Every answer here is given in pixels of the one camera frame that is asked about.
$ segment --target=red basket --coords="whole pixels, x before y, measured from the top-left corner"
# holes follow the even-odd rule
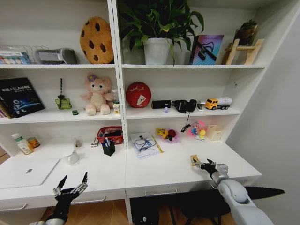
[[[98,131],[97,138],[98,140],[103,143],[105,137],[100,137],[101,134],[105,133],[113,133],[115,131],[121,130],[122,131],[122,126],[113,126],[113,127],[103,127]],[[123,133],[121,136],[112,136],[112,137],[107,137],[110,141],[113,141],[115,144],[122,144],[123,143]]]

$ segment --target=white flower pot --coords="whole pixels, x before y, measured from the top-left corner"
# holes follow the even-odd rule
[[[147,65],[165,65],[168,59],[171,39],[149,38],[144,42],[145,60]]]

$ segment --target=white laptop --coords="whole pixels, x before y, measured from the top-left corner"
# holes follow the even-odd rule
[[[39,186],[60,159],[9,160],[0,165],[0,189]]]

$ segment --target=desk drawer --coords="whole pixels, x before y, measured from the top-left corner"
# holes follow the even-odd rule
[[[252,185],[256,178],[237,178],[244,186]],[[145,196],[171,195],[176,193],[184,193],[189,191],[199,191],[211,189],[211,185],[215,186],[213,180],[203,180],[197,182],[187,182],[179,184],[168,184],[160,186],[145,186],[126,188],[127,198],[137,198]]]
[[[104,202],[109,200],[124,199],[125,190],[112,191],[90,191],[83,192],[78,198],[74,199],[71,204],[85,204]],[[30,198],[17,198],[0,200],[0,213],[8,211],[20,211],[31,208],[48,207],[56,205],[57,201],[53,195],[39,196]]]

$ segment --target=wooden easel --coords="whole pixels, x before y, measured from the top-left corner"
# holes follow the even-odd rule
[[[237,51],[247,51],[247,57],[244,64],[252,64],[263,44],[264,39],[258,39],[254,46],[239,46],[239,41],[239,39],[235,39],[233,44],[230,43],[225,49],[226,53],[222,60],[223,65],[231,65]]]

